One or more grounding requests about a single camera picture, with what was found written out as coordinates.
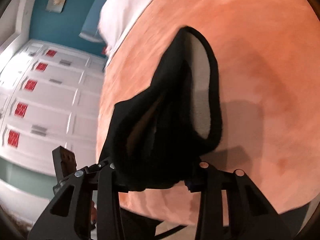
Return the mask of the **blue upholstered headboard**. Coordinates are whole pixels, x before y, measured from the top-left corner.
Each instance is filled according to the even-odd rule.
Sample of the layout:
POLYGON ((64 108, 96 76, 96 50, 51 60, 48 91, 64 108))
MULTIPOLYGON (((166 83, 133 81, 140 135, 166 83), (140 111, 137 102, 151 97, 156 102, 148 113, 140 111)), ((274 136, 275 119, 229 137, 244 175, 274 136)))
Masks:
POLYGON ((104 42, 99 34, 98 24, 101 9, 106 1, 107 0, 94 0, 80 31, 80 38, 93 43, 104 42))

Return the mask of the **orange plush bed blanket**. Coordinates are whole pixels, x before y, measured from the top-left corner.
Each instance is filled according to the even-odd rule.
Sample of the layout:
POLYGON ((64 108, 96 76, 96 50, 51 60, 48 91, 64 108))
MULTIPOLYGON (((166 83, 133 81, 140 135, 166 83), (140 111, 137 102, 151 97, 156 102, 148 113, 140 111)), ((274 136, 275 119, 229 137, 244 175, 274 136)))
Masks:
POLYGON ((146 89, 178 28, 219 64, 223 135, 204 160, 244 170, 280 214, 319 198, 319 20, 307 0, 153 0, 105 72, 97 150, 114 105, 146 89))

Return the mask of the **white bed sheet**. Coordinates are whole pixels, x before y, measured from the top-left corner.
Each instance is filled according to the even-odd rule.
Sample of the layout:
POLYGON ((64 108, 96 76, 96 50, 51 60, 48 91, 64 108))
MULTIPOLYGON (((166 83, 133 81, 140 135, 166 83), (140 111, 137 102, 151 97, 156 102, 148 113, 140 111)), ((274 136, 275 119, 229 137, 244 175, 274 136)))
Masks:
POLYGON ((98 30, 110 64, 128 33, 153 0, 107 0, 100 11, 98 30))

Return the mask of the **black pants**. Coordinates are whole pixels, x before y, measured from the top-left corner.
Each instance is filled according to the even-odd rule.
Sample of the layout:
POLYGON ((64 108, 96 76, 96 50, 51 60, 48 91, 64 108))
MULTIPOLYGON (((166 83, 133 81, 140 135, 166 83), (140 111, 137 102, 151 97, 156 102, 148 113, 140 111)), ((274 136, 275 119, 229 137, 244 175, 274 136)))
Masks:
POLYGON ((200 157, 215 150, 222 137, 219 69, 206 38, 185 26, 162 55, 149 87, 115 104, 100 159, 113 165, 119 192, 169 189, 189 181, 200 157), (209 63, 209 131, 196 130, 195 74, 191 41, 209 63))

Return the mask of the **white panelled wardrobe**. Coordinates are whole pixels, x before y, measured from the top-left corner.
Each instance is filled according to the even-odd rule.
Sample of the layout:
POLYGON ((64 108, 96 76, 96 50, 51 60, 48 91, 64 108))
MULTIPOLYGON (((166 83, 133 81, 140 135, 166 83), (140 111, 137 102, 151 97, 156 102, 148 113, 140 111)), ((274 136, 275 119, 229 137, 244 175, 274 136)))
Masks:
POLYGON ((104 66, 84 51, 28 41, 1 71, 1 157, 52 176, 62 146, 79 167, 94 164, 104 66))

